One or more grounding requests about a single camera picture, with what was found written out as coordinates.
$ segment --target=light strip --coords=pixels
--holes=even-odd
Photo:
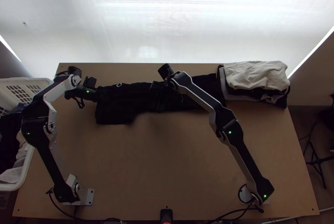
[[[3,43],[3,45],[5,45],[6,48],[8,48],[8,50],[20,61],[20,58],[14,53],[13,49],[8,45],[8,43],[5,41],[5,39],[0,35],[0,42]]]
[[[324,36],[324,38],[321,39],[321,41],[315,46],[314,49],[292,70],[292,72],[288,75],[288,79],[297,71],[298,68],[300,68],[301,65],[303,65],[306,60],[313,55],[313,53],[320,47],[321,44],[324,43],[325,40],[334,32],[334,26],[327,32],[327,34]]]

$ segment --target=tripod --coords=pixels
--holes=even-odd
[[[309,162],[306,162],[306,164],[308,165],[312,165],[314,167],[314,169],[318,172],[318,174],[320,174],[321,176],[321,179],[322,179],[322,183],[324,185],[324,188],[327,189],[326,187],[326,183],[325,183],[325,178],[324,178],[324,173],[322,172],[322,168],[321,168],[321,164],[325,161],[330,161],[330,160],[333,160],[334,159],[334,155],[332,156],[328,156],[326,158],[322,158],[322,159],[319,159],[318,155],[316,154],[316,151],[313,147],[313,144],[312,142],[309,142],[308,143],[312,149],[312,158],[311,158],[311,161]]]

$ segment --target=black cable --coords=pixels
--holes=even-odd
[[[209,222],[208,224],[212,224],[213,222],[216,222],[216,221],[235,221],[235,220],[238,220],[240,219],[242,216],[244,216],[244,214],[248,211],[248,210],[258,210],[260,213],[264,213],[264,210],[255,206],[253,208],[251,208],[253,202],[255,201],[255,198],[252,198],[250,203],[248,204],[247,208],[245,209],[237,209],[237,210],[233,210],[231,212],[228,212],[226,214],[223,214],[222,216],[219,216],[218,218],[216,218],[215,220]],[[237,212],[241,212],[243,211],[243,213],[241,215],[239,215],[238,217],[236,218],[233,218],[233,219],[223,219],[224,217],[230,215],[230,214],[233,214],[233,213],[237,213]]]
[[[56,74],[56,76],[64,75],[64,74],[66,74],[68,71],[69,71],[69,70],[61,71],[61,72],[59,72],[58,74]]]
[[[76,97],[73,97],[73,99],[76,101],[76,103],[78,104],[78,106],[79,106],[80,109],[84,108],[85,103],[84,103],[83,98],[80,98],[80,101]]]
[[[314,128],[318,125],[319,122],[320,122],[320,120],[319,120],[319,119],[316,119],[316,120],[313,122],[312,126],[311,126],[311,130],[310,130],[309,134],[306,135],[306,136],[304,136],[303,138],[299,138],[298,140],[301,141],[301,140],[303,140],[303,139],[309,137],[310,134],[312,133],[312,131],[314,130]]]
[[[50,190],[48,190],[48,191],[46,192],[46,194],[49,195],[49,198],[50,198],[52,204],[53,204],[53,205],[54,205],[60,212],[62,212],[62,213],[63,213],[64,215],[66,215],[67,217],[73,218],[74,221],[77,221],[77,220],[80,220],[80,221],[94,221],[94,220],[86,220],[86,219],[82,219],[82,218],[78,218],[78,217],[76,217],[76,211],[77,211],[76,209],[74,209],[74,216],[72,216],[72,215],[70,215],[70,214],[64,212],[62,209],[60,209],[60,208],[57,206],[57,204],[53,201],[53,199],[52,199],[52,197],[51,197],[51,194],[53,194],[52,188],[51,188]],[[105,219],[105,220],[95,220],[95,221],[98,221],[98,222],[101,221],[101,223],[104,223],[104,222],[106,222],[106,221],[118,221],[118,222],[120,222],[121,224],[126,224],[126,222],[124,222],[124,221],[122,221],[121,219],[118,219],[118,218],[107,218],[107,219]]]
[[[74,207],[74,213],[73,213],[73,219],[74,219],[74,223],[75,224],[77,224],[77,221],[76,221],[76,212],[78,211],[78,205],[76,205],[75,207]]]
[[[123,222],[122,222],[120,219],[118,219],[118,218],[107,218],[107,219],[101,221],[101,224],[103,224],[103,223],[105,223],[105,222],[107,222],[107,221],[116,221],[116,222],[121,222],[121,223],[123,223]]]
[[[305,149],[303,151],[303,155],[305,155],[306,153],[306,150],[307,150],[307,147],[309,146],[309,143],[311,141],[311,137],[312,137],[312,133],[313,133],[313,130],[315,129],[315,127],[319,124],[319,122],[321,122],[320,120],[317,120],[313,123],[312,127],[311,127],[311,131],[310,131],[310,134],[309,134],[309,138],[307,139],[307,142],[306,142],[306,146],[305,146]]]

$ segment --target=pile of clothes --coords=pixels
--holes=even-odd
[[[290,92],[287,67],[281,61],[226,63],[218,66],[217,75],[228,101],[263,101],[286,108]]]
[[[16,183],[20,180],[27,155],[27,143],[17,133],[21,128],[22,110],[26,103],[19,103],[10,114],[0,118],[0,183]]]

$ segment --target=white cloth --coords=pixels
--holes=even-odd
[[[263,88],[284,91],[290,86],[281,61],[244,61],[225,63],[224,71],[228,85],[233,89]]]
[[[0,174],[0,183],[17,183],[20,180],[28,147],[21,131],[18,132],[16,138],[20,143],[20,149],[16,154],[16,162],[14,163],[12,169],[7,169],[5,172]]]

